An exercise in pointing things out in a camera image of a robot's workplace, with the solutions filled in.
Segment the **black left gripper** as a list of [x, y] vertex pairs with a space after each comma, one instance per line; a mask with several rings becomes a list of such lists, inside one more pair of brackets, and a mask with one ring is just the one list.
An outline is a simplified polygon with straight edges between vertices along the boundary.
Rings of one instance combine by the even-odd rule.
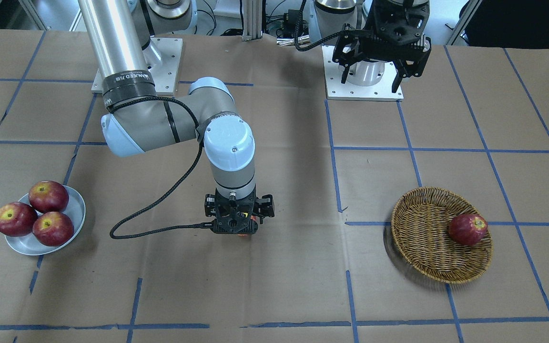
[[393, 61], [393, 93], [403, 79], [420, 77], [431, 53], [430, 38], [424, 35], [429, 14], [428, 0], [374, 0], [362, 29], [339, 32], [333, 62], [344, 68], [341, 83], [360, 61]]

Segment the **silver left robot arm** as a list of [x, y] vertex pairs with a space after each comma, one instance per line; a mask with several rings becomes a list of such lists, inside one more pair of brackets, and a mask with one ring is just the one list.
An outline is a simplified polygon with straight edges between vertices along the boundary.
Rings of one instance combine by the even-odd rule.
[[431, 53], [427, 0], [311, 0], [309, 38], [322, 47], [327, 97], [399, 101]]

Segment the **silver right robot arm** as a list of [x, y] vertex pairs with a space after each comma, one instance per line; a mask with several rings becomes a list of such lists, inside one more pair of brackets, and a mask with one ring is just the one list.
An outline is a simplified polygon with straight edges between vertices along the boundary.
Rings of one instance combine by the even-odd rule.
[[215, 180], [205, 196], [209, 228], [218, 234], [251, 235], [273, 217], [272, 195], [256, 196], [255, 139], [237, 113], [233, 96], [214, 77], [194, 81], [187, 96], [164, 96], [174, 85], [179, 52], [159, 34], [196, 22], [194, 0], [81, 0], [79, 8], [96, 54], [104, 105], [101, 128], [111, 152], [142, 154], [189, 140], [198, 142], [193, 170], [205, 152]]

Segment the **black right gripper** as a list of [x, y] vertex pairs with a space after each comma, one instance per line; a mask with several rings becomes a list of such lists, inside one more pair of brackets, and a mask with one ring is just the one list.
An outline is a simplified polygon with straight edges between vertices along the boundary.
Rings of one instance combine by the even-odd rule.
[[216, 234], [237, 234], [244, 221], [251, 216], [259, 218], [259, 223], [264, 223], [266, 217], [275, 216], [273, 195], [266, 194], [258, 198], [255, 190], [244, 198], [237, 198], [235, 195], [225, 197], [219, 191], [207, 194], [204, 210], [207, 217], [215, 218], [207, 224], [207, 228]]

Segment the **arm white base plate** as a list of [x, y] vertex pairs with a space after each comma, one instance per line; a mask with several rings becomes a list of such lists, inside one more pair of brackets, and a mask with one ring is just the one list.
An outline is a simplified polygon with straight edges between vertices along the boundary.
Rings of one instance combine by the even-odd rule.
[[142, 70], [150, 72], [157, 95], [173, 96], [182, 50], [183, 40], [179, 38], [152, 38], [146, 50], [124, 47], [115, 39], [103, 41], [97, 59], [99, 67], [104, 67], [105, 71], [97, 70], [91, 91], [101, 94], [104, 80], [111, 74]]
[[349, 67], [342, 83], [344, 67], [333, 60], [334, 47], [323, 45], [326, 94], [329, 100], [401, 101], [402, 87], [392, 91], [397, 71], [391, 61], [359, 61]]

